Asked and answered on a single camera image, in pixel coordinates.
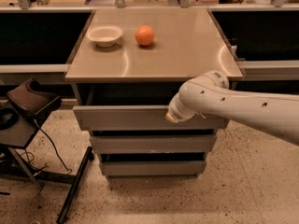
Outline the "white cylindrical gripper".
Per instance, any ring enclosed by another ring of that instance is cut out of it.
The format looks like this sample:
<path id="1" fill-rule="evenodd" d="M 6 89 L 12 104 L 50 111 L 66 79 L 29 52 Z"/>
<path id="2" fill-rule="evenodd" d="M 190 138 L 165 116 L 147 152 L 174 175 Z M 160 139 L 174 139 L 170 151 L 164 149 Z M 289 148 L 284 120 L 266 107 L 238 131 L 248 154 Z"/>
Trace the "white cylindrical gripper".
<path id="1" fill-rule="evenodd" d="M 191 119 L 195 112 L 183 104 L 176 94 L 169 103 L 165 118 L 172 123 L 179 123 Z"/>

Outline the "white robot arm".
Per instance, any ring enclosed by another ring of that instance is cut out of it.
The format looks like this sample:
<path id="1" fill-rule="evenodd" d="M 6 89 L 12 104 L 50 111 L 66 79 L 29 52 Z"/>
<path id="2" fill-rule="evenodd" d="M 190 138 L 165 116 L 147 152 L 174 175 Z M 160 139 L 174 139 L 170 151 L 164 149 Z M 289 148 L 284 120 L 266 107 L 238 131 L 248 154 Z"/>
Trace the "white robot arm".
<path id="1" fill-rule="evenodd" d="M 184 82 L 172 98 L 165 118 L 173 123 L 209 114 L 249 126 L 299 145 L 299 97 L 232 91 L 220 71 L 209 71 Z"/>

